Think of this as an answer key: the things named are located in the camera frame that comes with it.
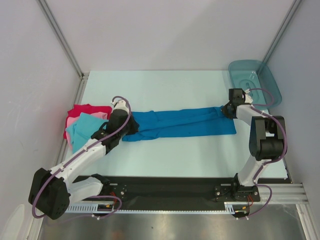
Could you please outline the blue t shirt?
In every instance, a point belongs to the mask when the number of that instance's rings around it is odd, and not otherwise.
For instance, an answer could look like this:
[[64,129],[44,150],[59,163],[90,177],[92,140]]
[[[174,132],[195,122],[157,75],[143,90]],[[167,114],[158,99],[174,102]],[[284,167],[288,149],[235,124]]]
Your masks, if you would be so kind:
[[237,133],[234,121],[224,116],[222,108],[216,106],[169,111],[136,111],[133,117],[139,124],[138,132],[124,136],[124,142]]

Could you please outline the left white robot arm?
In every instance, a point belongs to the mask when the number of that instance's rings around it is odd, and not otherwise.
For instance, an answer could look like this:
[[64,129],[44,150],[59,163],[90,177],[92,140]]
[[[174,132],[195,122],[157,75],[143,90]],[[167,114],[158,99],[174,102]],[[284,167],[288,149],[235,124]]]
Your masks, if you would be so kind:
[[33,175],[28,202],[36,219],[60,218],[69,205],[85,199],[112,199],[110,181],[97,173],[82,181],[76,178],[91,164],[111,152],[126,135],[138,132],[139,125],[130,110],[114,109],[90,139],[70,158],[49,170],[39,168]]

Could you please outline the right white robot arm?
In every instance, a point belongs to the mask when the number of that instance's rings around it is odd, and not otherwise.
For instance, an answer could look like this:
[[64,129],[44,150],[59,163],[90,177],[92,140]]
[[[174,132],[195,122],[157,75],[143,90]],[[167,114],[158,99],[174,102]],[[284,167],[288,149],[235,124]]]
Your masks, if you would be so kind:
[[248,93],[241,88],[230,88],[228,103],[221,110],[227,118],[241,120],[250,127],[250,157],[230,186],[215,190],[219,201],[244,202],[251,198],[259,201],[259,177],[266,167],[282,160],[288,150],[285,118],[255,108]]

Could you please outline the teal transparent plastic bin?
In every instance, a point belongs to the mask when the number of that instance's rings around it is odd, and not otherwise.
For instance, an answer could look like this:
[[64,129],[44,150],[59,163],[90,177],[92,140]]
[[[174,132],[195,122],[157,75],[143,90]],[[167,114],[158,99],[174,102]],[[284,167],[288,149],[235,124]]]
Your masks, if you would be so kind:
[[270,109],[282,102],[282,95],[269,67],[259,60],[236,60],[228,72],[233,88],[250,89],[253,104],[260,110]]

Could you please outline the folded cyan t shirt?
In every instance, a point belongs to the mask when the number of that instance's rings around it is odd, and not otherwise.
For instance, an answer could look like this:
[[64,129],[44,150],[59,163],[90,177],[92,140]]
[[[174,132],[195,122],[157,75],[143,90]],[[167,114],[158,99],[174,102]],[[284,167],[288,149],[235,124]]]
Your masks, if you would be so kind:
[[90,125],[80,126],[80,120],[78,120],[71,126],[67,127],[65,129],[66,140],[72,153],[74,154],[80,148],[82,148],[85,145],[85,143],[87,143],[87,141],[91,138],[93,133],[95,133],[99,129],[99,127],[94,127]]

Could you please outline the folded red t shirt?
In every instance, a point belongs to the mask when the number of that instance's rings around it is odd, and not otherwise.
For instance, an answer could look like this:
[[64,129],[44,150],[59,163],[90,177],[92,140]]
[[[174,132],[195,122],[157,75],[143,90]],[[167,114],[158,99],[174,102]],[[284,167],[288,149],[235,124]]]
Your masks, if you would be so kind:
[[111,106],[93,106],[90,104],[74,104],[73,108],[67,112],[67,117],[65,119],[64,129],[68,127],[68,118],[77,118],[81,113],[95,114],[104,113],[106,114],[104,119],[109,119],[109,115],[112,112]]

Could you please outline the folded pink t shirt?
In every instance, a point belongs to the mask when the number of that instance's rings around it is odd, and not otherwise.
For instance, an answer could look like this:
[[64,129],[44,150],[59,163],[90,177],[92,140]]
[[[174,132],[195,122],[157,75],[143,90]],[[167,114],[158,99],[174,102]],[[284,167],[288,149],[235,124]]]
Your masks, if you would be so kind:
[[93,126],[99,127],[102,123],[106,122],[108,119],[108,113],[106,112],[95,112],[95,113],[84,113],[82,112],[77,117],[68,117],[66,122],[66,127],[70,127],[72,124],[75,124],[80,120],[79,125],[83,127]]

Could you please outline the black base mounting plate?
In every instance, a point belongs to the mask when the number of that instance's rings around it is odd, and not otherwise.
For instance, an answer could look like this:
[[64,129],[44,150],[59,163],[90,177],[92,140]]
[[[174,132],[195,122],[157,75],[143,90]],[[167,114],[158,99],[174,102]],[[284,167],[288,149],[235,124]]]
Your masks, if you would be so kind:
[[231,177],[107,176],[97,201],[114,193],[124,211],[217,211],[225,202],[259,203],[256,186],[240,186]]

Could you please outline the aluminium front frame rail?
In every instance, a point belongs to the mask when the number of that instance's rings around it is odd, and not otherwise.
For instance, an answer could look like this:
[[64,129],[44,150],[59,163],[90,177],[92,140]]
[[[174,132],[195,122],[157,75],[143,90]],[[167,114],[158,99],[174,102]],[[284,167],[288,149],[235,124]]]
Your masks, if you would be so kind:
[[264,204],[270,197],[270,189],[272,190],[272,196],[269,204],[278,205],[290,205],[290,204],[308,204],[308,197],[306,195],[304,186],[302,183],[298,184],[268,184],[266,186],[259,186],[260,202],[258,204]]

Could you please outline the right aluminium corner post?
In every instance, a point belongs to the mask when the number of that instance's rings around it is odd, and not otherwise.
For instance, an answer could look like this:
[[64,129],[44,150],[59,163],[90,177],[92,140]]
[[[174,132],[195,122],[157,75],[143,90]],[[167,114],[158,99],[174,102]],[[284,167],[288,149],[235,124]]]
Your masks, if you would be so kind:
[[288,30],[290,24],[292,23],[296,13],[299,11],[300,7],[304,3],[304,0],[293,0],[292,4],[290,5],[284,19],[282,20],[269,48],[267,49],[262,62],[264,64],[268,64],[271,57],[273,56],[274,52],[276,51],[279,43],[281,42],[283,36],[285,35],[286,31]]

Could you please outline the aluminium corner post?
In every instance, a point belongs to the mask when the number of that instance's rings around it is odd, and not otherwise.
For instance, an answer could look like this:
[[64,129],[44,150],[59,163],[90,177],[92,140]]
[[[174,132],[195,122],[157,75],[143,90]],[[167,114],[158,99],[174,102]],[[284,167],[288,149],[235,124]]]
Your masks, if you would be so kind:
[[73,70],[76,72],[80,79],[84,79],[88,74],[83,72],[75,54],[72,51],[71,46],[69,45],[56,17],[53,14],[48,2],[46,0],[36,0],[40,10],[42,11],[44,17],[46,18],[51,30],[53,31],[54,35],[56,36],[62,50],[64,51],[67,59],[69,60]]
[[285,35],[286,31],[288,30],[290,24],[292,23],[296,13],[299,11],[300,7],[304,3],[304,0],[293,0],[292,4],[290,5],[284,19],[282,20],[269,48],[267,49],[262,62],[264,64],[268,64],[271,57],[273,56],[274,52],[276,51],[279,43],[281,42],[283,36]]

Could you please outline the left aluminium corner post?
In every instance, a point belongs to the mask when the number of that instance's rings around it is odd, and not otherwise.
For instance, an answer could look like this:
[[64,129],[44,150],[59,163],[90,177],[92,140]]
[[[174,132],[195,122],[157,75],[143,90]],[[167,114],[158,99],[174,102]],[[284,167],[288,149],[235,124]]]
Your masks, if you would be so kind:
[[83,72],[75,54],[72,51],[71,46],[69,45],[56,17],[53,14],[48,2],[46,0],[36,0],[40,10],[42,11],[44,17],[46,18],[51,30],[53,31],[54,35],[56,36],[62,50],[64,51],[67,59],[69,60],[73,70],[76,72],[80,79],[84,79],[88,74]]

